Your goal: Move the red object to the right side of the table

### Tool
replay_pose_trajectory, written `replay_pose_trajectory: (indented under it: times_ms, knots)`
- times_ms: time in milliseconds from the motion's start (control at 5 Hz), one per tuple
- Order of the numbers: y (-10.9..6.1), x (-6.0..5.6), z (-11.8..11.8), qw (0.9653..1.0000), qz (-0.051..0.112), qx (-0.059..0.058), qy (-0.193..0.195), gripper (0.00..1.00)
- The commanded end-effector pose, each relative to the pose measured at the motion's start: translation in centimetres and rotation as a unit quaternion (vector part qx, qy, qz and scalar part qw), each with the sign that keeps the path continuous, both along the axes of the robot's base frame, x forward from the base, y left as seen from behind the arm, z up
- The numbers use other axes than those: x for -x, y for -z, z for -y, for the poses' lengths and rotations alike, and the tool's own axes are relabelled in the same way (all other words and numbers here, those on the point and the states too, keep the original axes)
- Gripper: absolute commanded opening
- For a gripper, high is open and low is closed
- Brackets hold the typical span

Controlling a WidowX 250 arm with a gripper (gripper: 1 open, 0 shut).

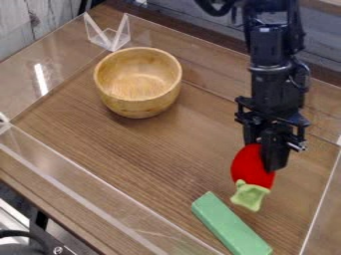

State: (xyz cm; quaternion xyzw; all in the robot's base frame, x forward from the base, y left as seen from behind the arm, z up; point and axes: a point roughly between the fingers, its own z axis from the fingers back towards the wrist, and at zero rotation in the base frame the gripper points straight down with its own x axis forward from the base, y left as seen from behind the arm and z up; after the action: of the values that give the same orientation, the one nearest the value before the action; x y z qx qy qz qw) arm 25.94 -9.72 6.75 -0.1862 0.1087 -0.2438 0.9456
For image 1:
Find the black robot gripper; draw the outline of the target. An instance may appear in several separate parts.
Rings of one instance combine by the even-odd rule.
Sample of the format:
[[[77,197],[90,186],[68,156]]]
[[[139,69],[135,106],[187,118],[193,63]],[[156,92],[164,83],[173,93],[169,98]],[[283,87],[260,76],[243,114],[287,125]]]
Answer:
[[[235,120],[241,124],[243,142],[258,143],[267,172],[287,164],[290,149],[306,149],[308,120],[299,114],[308,91],[310,70],[304,64],[250,65],[251,96],[235,98]]]

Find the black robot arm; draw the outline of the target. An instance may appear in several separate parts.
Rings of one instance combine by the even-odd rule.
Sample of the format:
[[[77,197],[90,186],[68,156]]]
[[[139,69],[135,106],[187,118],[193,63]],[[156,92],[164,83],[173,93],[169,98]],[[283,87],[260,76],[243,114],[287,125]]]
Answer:
[[[233,119],[241,124],[243,142],[259,145],[263,168],[272,172],[287,164],[292,150],[306,149],[308,120],[300,114],[308,92],[310,70],[296,58],[304,32],[298,0],[193,0],[211,16],[241,19],[250,57],[250,95],[235,98]]]

